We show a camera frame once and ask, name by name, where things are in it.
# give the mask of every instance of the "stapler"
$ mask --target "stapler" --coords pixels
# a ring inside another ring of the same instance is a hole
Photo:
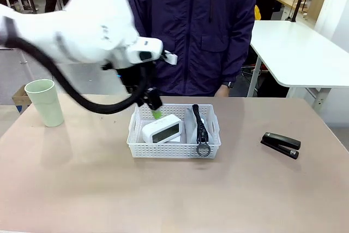
[[[290,158],[297,159],[299,156],[299,152],[297,150],[300,149],[300,141],[298,140],[266,132],[261,143]]]

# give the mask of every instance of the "white alarm clock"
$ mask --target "white alarm clock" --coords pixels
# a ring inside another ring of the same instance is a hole
[[[160,144],[181,135],[182,130],[183,123],[180,118],[171,114],[145,125],[142,134],[145,143]]]

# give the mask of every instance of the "metal ring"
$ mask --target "metal ring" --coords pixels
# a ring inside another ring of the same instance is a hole
[[[203,154],[201,154],[200,152],[199,152],[199,149],[207,149],[208,150],[208,152],[207,152],[207,154],[205,154],[205,155],[203,155]],[[196,152],[197,152],[197,154],[200,156],[200,157],[203,157],[203,158],[205,158],[205,157],[207,157],[208,155],[210,155],[210,153],[211,153],[211,147],[205,142],[204,144],[202,144],[201,142],[200,142],[200,144],[198,144],[197,145],[197,147],[196,147]]]

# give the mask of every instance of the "green object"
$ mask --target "green object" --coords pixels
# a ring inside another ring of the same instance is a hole
[[[63,123],[61,105],[52,80],[35,80],[26,84],[24,89],[47,127],[56,127]]]
[[[153,117],[158,120],[159,118],[162,117],[162,113],[160,110],[152,110]]]

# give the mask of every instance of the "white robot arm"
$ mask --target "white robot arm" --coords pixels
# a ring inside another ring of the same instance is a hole
[[[177,63],[161,40],[139,36],[127,0],[70,0],[63,11],[38,15],[0,5],[0,44],[32,55],[80,105],[97,113],[115,113],[144,102],[156,110],[162,103],[150,86],[154,63]],[[100,63],[115,69],[131,97],[115,105],[92,103],[74,90],[56,63]]]

